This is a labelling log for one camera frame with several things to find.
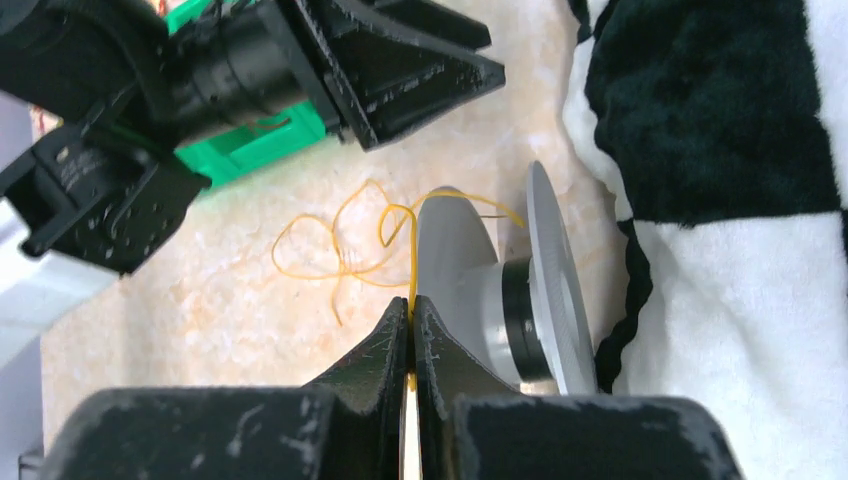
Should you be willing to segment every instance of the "yellow string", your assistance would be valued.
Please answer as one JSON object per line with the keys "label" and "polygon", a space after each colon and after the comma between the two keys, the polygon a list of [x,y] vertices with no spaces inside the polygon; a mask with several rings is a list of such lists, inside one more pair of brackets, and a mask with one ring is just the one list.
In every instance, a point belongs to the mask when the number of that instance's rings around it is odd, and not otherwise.
{"label": "yellow string", "polygon": [[[347,261],[345,261],[344,252],[342,251],[342,247],[341,247],[341,243],[340,243],[339,235],[338,235],[339,218],[341,217],[342,213],[344,213],[345,209],[348,206],[350,206],[350,204],[357,197],[359,197],[359,195],[361,195],[363,192],[365,192],[365,190],[368,189],[368,187],[376,188],[380,192],[380,194],[383,196],[383,199],[387,203],[386,208],[383,209],[383,213],[380,215],[380,219],[377,222],[377,239],[380,241],[380,245],[384,249],[388,249],[392,246],[392,244],[394,243],[398,234],[400,234],[401,229],[403,229],[404,224],[407,222],[407,220],[410,222],[410,229],[409,229],[410,275],[409,275],[409,281],[408,282],[386,284],[386,283],[380,283],[380,282],[371,280],[371,279],[366,277],[366,275],[372,274],[372,273],[380,270],[381,268],[383,268],[383,266],[385,266],[385,264],[388,263],[388,261],[391,259],[390,253],[388,253],[386,256],[384,256],[383,259],[380,260],[379,262],[377,262],[377,263],[375,263],[375,264],[373,264],[369,267],[363,268],[363,269],[354,269],[348,264]],[[490,205],[492,207],[495,207],[496,209],[505,213],[505,215],[485,216],[484,218],[503,218],[504,216],[506,216],[510,220],[512,220],[516,225],[518,225],[519,227],[521,227],[521,228],[524,227],[524,220],[522,220],[521,217],[518,214],[516,214],[515,212],[510,210],[505,205],[498,203],[498,202],[495,202],[493,200],[489,200],[488,198],[482,197],[480,195],[472,195],[472,194],[466,194],[466,193],[449,191],[449,190],[436,191],[436,192],[428,193],[426,195],[422,195],[421,197],[418,198],[418,200],[415,201],[415,203],[412,204],[412,206],[407,207],[405,205],[393,203],[391,201],[391,199],[389,198],[388,193],[386,193],[385,188],[382,187],[382,185],[380,185],[375,180],[368,179],[368,180],[365,181],[365,183],[362,184],[361,187],[359,187],[353,193],[353,195],[351,195],[344,202],[342,202],[342,205],[339,207],[339,210],[336,212],[335,217],[333,217],[332,222],[328,222],[328,221],[324,220],[323,218],[321,218],[317,215],[312,215],[312,214],[307,214],[307,213],[300,214],[300,215],[296,216],[291,222],[289,222],[283,228],[283,230],[280,232],[280,234],[277,235],[276,240],[274,240],[274,243],[271,246],[271,261],[274,263],[274,267],[277,268],[277,271],[279,271],[281,274],[283,274],[287,277],[290,277],[290,278],[296,278],[296,279],[300,279],[300,280],[328,280],[328,279],[331,279],[331,278],[337,279],[336,285],[333,288],[333,294],[332,294],[333,296],[332,296],[332,299],[331,299],[331,306],[332,306],[332,309],[333,309],[333,314],[336,317],[336,322],[339,324],[339,326],[343,326],[343,323],[342,323],[341,315],[339,314],[338,309],[336,308],[336,298],[337,298],[339,290],[341,288],[342,279],[344,279],[345,277],[354,277],[354,278],[356,278],[357,280],[359,280],[363,283],[366,283],[368,285],[372,285],[372,286],[375,286],[375,287],[380,287],[380,288],[396,288],[396,287],[403,287],[403,286],[408,285],[409,286],[409,309],[408,309],[409,310],[409,320],[412,321],[412,315],[413,315],[413,312],[415,311],[416,292],[418,290],[418,245],[417,245],[417,243],[418,243],[417,242],[418,219],[415,215],[415,210],[418,209],[421,206],[421,204],[423,204],[424,201],[426,201],[428,198],[433,198],[433,197],[465,198],[465,199],[468,199],[468,200],[484,203],[484,204]],[[400,214],[402,214],[402,218],[400,220],[398,220],[398,215],[397,215],[398,212],[400,212]],[[392,230],[392,233],[389,235],[389,238],[386,239],[383,236],[383,228],[384,228],[384,225],[385,225],[386,218],[391,213],[395,214],[394,215],[395,226],[394,226],[394,229]],[[277,261],[277,256],[276,256],[277,247],[279,246],[279,244],[283,240],[283,238],[285,238],[285,236],[291,232],[292,228],[298,222],[304,221],[304,220],[311,220],[311,221],[318,223],[332,237],[333,251],[335,252],[336,259],[338,261],[338,270],[336,272],[327,273],[327,274],[318,274],[318,275],[304,275],[304,274],[291,272],[291,271],[286,270],[286,269],[284,269],[283,267],[280,266],[280,263]]]}

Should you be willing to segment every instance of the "black and white blanket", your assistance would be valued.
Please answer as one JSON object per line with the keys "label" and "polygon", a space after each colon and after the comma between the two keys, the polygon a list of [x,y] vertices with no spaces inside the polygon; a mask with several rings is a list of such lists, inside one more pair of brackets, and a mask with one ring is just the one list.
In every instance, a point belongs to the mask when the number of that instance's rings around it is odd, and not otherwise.
{"label": "black and white blanket", "polygon": [[601,387],[701,403],[747,478],[848,479],[848,0],[569,3],[628,237]]}

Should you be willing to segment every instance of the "black triangular bracket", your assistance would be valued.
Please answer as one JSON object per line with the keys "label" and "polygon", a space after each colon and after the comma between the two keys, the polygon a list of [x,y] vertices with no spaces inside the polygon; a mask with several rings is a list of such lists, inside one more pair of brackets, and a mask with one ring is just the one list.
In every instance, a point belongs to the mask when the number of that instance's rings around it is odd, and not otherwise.
{"label": "black triangular bracket", "polygon": [[432,2],[292,3],[320,52],[342,127],[366,150],[506,83],[503,65],[475,53],[491,43],[486,26]]}

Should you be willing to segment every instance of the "gray disc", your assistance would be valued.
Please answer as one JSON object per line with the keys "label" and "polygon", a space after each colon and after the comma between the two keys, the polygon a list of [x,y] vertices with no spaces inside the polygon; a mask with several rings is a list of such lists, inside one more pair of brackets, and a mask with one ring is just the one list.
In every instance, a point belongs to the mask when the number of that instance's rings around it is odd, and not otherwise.
{"label": "gray disc", "polygon": [[469,200],[424,202],[418,215],[418,293],[433,301],[448,333],[469,353],[504,382],[518,385],[504,322],[502,268]]}
{"label": "gray disc", "polygon": [[556,194],[539,162],[527,176],[527,211],[533,251],[530,295],[542,350],[561,394],[597,393],[577,269]]}

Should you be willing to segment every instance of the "marble surface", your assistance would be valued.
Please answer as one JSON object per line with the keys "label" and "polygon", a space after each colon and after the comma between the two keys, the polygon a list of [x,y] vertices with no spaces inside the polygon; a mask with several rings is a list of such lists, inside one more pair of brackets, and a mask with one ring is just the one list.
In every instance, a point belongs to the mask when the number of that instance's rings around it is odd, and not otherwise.
{"label": "marble surface", "polygon": [[[329,304],[335,282],[280,275],[270,248],[296,215],[332,218],[369,178],[403,203],[452,185],[515,206],[528,164],[541,160],[558,194],[596,343],[620,318],[623,237],[605,190],[575,158],[560,120],[577,28],[566,2],[442,3],[489,26],[493,46],[484,54],[506,65],[507,86],[401,143],[365,154],[358,145],[327,140],[197,201],[179,232],[136,275],[44,335],[48,445],[71,411],[99,389],[299,385],[341,357],[405,289],[345,280],[339,326]],[[383,206],[369,194],[343,217],[345,245],[363,264],[381,255],[373,229]],[[502,255],[526,251],[526,236],[511,233],[506,220],[486,222]],[[309,225],[295,229],[279,253],[290,265],[335,269],[329,239]],[[408,249],[393,254],[381,278],[406,279]]]}

